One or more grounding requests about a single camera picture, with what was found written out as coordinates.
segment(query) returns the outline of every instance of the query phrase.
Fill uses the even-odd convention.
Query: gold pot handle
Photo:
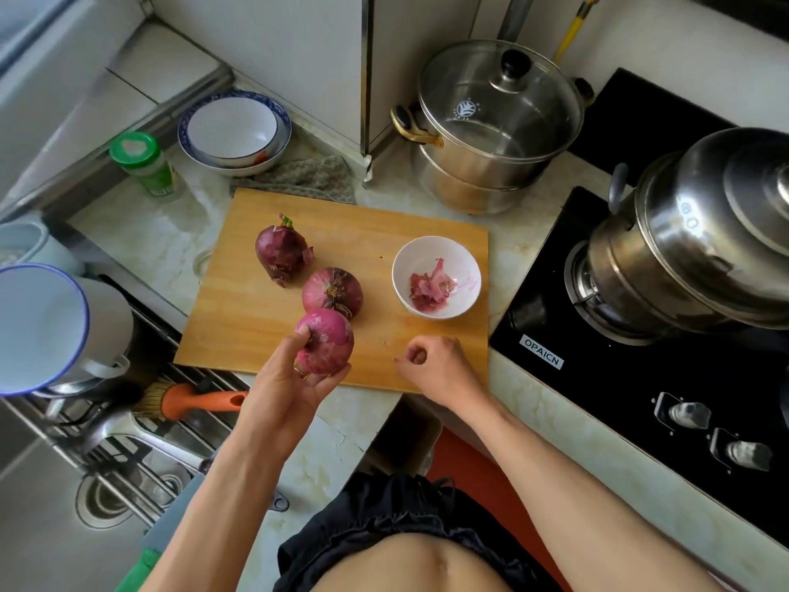
[[[417,126],[417,122],[403,106],[395,106],[389,110],[389,117],[392,119],[392,124],[397,128],[397,132],[403,138],[419,143],[419,145],[437,145],[443,147],[443,139],[439,135],[433,135],[430,132],[423,131]]]

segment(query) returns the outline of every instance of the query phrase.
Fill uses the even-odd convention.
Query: orange mat
[[[566,592],[572,592],[528,517],[518,494],[495,463],[445,428],[436,442],[433,464],[427,477],[431,481],[440,477],[453,478],[455,485],[488,509]]]

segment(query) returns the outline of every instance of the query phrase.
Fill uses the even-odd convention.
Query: cutting board
[[[279,224],[279,213],[315,248],[315,263],[283,289],[255,255],[258,233]],[[453,319],[409,313],[391,282],[400,248],[425,235],[458,241],[477,260],[482,289],[473,308]],[[183,365],[256,373],[304,315],[301,285],[335,266],[358,278],[364,306],[351,320],[353,369],[345,384],[416,391],[395,371],[394,359],[417,335],[460,339],[471,365],[488,382],[488,231],[464,222],[421,218],[318,199],[239,188],[203,277],[175,361]]]

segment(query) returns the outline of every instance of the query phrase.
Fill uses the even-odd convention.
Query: stove knob
[[[727,444],[726,455],[739,466],[760,471],[770,471],[770,461],[773,459],[773,452],[766,444],[742,440]]]
[[[699,402],[681,402],[668,410],[668,417],[684,428],[706,430],[713,412]]]

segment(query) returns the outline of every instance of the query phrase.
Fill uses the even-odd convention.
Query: logo
[[[480,105],[472,102],[470,98],[464,99],[455,107],[453,114],[455,118],[468,120],[468,118],[471,118],[479,108]]]
[[[561,369],[564,365],[564,359],[560,358],[558,355],[554,355],[548,349],[540,345],[536,340],[533,340],[526,335],[521,337],[521,345],[523,345],[535,355],[539,355],[543,361],[547,361],[547,363],[551,364],[556,369]]]

